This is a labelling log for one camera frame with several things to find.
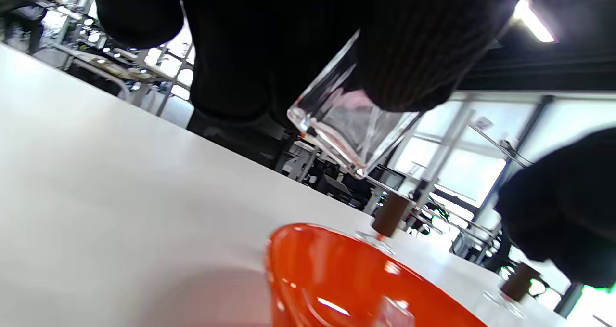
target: ceiling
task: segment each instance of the ceiling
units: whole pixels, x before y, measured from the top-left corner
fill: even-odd
[[[463,90],[616,90],[616,0],[530,0],[557,41],[512,24]]]

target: clear glass cup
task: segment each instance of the clear glass cup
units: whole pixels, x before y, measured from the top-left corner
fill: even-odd
[[[420,118],[392,113],[370,101],[361,87],[354,43],[357,31],[287,111],[302,136],[320,147],[341,171],[368,175]]]

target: black clothing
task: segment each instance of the black clothing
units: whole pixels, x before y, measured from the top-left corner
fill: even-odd
[[[40,18],[37,18],[36,20],[31,20],[14,12],[3,13],[2,18],[4,19],[4,42],[8,42],[11,35],[13,35],[11,31],[11,26],[13,24],[18,24],[22,27],[22,29],[24,29],[24,31],[28,31],[30,33],[28,53],[30,55],[36,53],[39,50],[40,38],[42,38],[43,32],[43,24],[41,21],[45,17],[46,13],[47,9],[42,9],[42,16],[40,16]]]
[[[299,134],[284,131],[269,117],[252,126],[242,126],[204,116],[198,109],[194,110],[186,129],[270,169],[283,164],[279,162],[281,155],[290,149]]]
[[[114,38],[139,48],[172,39],[180,0],[96,0]],[[191,101],[204,115],[250,122],[286,109],[357,29],[363,88],[385,110],[447,100],[506,26],[518,0],[181,0],[196,48]]]
[[[616,128],[595,132],[517,172],[496,209],[534,261],[552,259],[572,281],[616,281]]]

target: white table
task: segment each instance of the white table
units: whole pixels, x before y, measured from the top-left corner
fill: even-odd
[[[1,44],[0,128],[2,327],[268,325],[268,235],[372,221]],[[405,233],[394,248],[469,308],[500,280]]]

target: window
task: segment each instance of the window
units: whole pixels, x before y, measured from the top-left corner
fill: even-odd
[[[178,74],[178,81],[191,86],[193,78],[193,72],[191,69],[185,68]]]
[[[92,1],[92,6],[90,6],[90,10],[88,11],[88,16],[93,18],[99,18],[96,2],[94,0]]]
[[[394,169],[401,173],[412,173],[416,177],[421,176],[424,169],[414,169],[414,167],[417,164],[427,167],[437,149],[437,143],[411,138],[394,164]]]
[[[536,301],[544,307],[554,310],[554,308],[556,308],[558,303],[561,301],[561,295],[555,290],[548,288],[545,290],[545,293],[536,298]]]
[[[168,44],[167,49],[176,56],[184,57],[192,44],[191,30],[186,19],[184,19],[184,26]]]
[[[180,69],[181,61],[171,55],[165,55],[160,63],[160,69],[170,77],[175,77]]]
[[[438,176],[438,184],[466,196],[473,200],[471,204],[479,207],[504,165],[502,158],[454,149]]]
[[[186,62],[194,65],[194,46],[191,49],[191,52],[189,52],[189,57],[186,58]]]
[[[605,327],[597,318],[605,321],[607,325],[616,326],[616,290],[596,289],[584,286],[581,298],[567,321],[570,326]]]
[[[145,63],[147,65],[156,66],[156,63],[158,62],[158,58],[160,57],[161,53],[163,53],[161,49],[151,48],[148,51],[148,55],[145,57]]]
[[[425,113],[417,125],[416,135],[427,134],[434,138],[442,138],[461,106],[460,101],[449,101]]]
[[[179,85],[174,85],[171,88],[171,93],[176,95],[177,97],[180,97],[181,99],[188,101],[190,96],[191,96],[191,92],[189,92],[189,90],[183,88],[182,86]]]
[[[511,143],[517,141],[535,108],[531,103],[503,102],[472,102],[470,106],[475,110],[473,121],[486,117],[493,123],[484,131],[487,136],[496,142],[508,140]],[[473,130],[465,131],[460,141],[493,148],[485,138]]]
[[[591,132],[616,126],[616,101],[554,101],[521,154],[535,161]]]

